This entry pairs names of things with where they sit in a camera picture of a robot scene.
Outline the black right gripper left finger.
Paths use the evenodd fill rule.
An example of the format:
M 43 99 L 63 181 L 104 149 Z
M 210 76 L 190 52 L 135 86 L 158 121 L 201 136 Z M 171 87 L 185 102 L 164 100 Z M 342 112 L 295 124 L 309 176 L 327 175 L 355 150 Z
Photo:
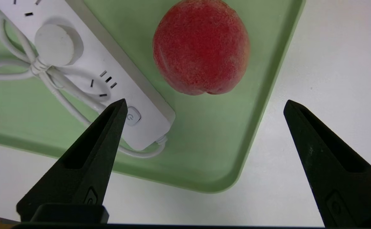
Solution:
M 111 103 L 17 203 L 22 222 L 44 204 L 102 205 L 128 107 Z

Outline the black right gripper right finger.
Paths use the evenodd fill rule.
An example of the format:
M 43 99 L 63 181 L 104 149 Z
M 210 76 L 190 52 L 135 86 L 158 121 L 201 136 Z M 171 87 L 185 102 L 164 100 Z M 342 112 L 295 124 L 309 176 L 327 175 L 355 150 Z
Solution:
M 371 227 L 371 165 L 300 103 L 283 114 L 324 225 Z

